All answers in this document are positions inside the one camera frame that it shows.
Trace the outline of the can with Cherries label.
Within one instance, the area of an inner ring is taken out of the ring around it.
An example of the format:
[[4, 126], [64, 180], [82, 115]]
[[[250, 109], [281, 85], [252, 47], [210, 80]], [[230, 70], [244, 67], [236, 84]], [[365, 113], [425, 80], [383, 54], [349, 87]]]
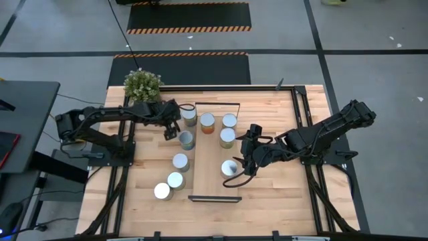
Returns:
[[190, 151], [195, 146], [194, 136], [190, 131], [181, 132], [179, 135], [179, 142], [182, 149], [186, 151]]

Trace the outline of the can with orange side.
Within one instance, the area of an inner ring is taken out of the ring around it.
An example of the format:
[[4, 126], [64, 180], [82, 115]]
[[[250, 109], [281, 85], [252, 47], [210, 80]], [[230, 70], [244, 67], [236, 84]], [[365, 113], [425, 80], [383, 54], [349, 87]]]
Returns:
[[215, 130], [215, 117], [211, 113], [203, 113], [200, 118], [201, 131], [207, 135]]

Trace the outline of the can with Pears label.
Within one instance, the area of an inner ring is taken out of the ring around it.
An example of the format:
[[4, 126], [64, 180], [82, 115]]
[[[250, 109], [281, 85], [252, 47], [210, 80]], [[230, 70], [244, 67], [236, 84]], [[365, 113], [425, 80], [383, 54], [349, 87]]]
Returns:
[[186, 185], [185, 178], [179, 172], [170, 173], [167, 177], [167, 184], [174, 190], [182, 190]]

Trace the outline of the can with grey side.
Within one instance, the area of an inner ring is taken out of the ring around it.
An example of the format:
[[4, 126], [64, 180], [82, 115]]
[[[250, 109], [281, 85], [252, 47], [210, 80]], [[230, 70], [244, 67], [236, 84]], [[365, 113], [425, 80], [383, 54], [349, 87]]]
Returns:
[[224, 179], [229, 179], [237, 175], [238, 166], [233, 160], [225, 160], [221, 164], [221, 176]]

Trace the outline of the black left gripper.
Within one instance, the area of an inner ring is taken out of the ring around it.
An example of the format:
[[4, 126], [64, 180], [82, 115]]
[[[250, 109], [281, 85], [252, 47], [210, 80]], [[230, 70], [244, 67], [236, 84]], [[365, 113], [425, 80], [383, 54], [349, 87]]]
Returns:
[[[158, 113], [158, 124], [171, 125], [173, 123], [173, 132], [176, 135], [180, 132], [180, 126], [177, 123], [179, 120], [181, 120], [181, 110], [176, 100], [162, 101], [160, 112]], [[172, 139], [170, 129], [164, 131], [164, 138], [166, 141]]]

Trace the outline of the black desk leg frame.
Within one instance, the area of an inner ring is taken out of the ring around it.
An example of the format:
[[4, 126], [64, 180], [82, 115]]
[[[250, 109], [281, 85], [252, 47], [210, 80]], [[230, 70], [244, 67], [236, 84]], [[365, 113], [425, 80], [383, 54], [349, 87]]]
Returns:
[[30, 168], [41, 171], [37, 180], [37, 191], [30, 197], [34, 201], [27, 227], [36, 227], [44, 202], [81, 202], [88, 179], [88, 161], [70, 159], [60, 150], [50, 156], [34, 152]]

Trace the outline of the can with green side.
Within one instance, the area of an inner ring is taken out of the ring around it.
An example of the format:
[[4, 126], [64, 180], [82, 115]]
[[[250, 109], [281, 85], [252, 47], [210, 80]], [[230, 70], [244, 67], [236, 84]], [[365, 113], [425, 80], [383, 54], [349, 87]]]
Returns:
[[220, 145], [224, 149], [230, 149], [235, 142], [235, 130], [232, 128], [224, 128], [220, 132]]

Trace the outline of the tall dark grey desk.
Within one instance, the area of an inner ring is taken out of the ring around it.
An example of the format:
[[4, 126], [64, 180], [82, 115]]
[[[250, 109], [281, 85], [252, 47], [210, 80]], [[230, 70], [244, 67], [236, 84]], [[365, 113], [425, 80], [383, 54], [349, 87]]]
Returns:
[[15, 107], [14, 111], [0, 110], [0, 132], [20, 135], [0, 173], [28, 169], [59, 89], [59, 82], [0, 82], [0, 99]]

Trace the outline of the black machine base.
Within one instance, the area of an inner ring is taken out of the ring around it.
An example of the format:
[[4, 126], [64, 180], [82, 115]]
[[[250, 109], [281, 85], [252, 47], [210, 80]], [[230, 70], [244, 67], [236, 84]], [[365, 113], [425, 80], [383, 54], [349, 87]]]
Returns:
[[158, 5], [162, 0], [115, 0], [119, 5], [130, 5], [135, 3], [148, 3], [149, 5]]

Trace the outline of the potted plant in striped pot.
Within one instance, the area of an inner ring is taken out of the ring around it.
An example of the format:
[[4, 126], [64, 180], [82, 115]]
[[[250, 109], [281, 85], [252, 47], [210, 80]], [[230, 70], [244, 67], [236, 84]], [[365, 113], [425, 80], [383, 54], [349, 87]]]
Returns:
[[160, 87], [163, 85], [161, 75], [142, 68], [131, 70], [124, 80], [125, 96], [133, 102], [158, 102], [161, 100]]

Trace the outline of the can with Tomatoes label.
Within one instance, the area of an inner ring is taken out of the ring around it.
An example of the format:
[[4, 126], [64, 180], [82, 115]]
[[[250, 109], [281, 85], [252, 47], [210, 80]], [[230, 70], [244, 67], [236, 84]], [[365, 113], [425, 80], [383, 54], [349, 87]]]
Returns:
[[189, 170], [190, 164], [188, 157], [183, 153], [178, 153], [173, 157], [173, 166], [181, 173]]

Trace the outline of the can with Oranges label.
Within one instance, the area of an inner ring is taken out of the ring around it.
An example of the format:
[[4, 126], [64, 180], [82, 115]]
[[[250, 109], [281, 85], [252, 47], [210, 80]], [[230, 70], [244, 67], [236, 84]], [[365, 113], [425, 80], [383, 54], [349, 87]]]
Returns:
[[173, 197], [173, 190], [167, 183], [158, 183], [154, 187], [154, 196], [157, 199], [168, 201]]

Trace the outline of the red-rimmed black tablet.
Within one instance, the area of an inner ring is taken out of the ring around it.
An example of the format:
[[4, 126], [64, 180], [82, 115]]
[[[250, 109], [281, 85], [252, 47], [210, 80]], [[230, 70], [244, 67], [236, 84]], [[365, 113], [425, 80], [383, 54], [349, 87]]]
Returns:
[[8, 160], [20, 137], [20, 134], [0, 132], [0, 169]]

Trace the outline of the can with Peaches label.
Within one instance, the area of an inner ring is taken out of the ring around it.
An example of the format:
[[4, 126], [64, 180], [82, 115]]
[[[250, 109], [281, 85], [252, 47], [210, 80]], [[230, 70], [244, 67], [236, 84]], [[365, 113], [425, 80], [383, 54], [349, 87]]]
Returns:
[[186, 126], [193, 127], [197, 124], [197, 111], [195, 108], [192, 110], [182, 110], [181, 116]]

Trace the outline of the can with red-orange side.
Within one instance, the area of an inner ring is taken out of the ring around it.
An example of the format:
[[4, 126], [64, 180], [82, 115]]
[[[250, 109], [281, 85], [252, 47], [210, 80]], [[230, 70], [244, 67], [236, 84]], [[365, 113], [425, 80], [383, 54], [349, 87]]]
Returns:
[[235, 129], [237, 125], [237, 117], [234, 114], [227, 113], [222, 118], [222, 127]]

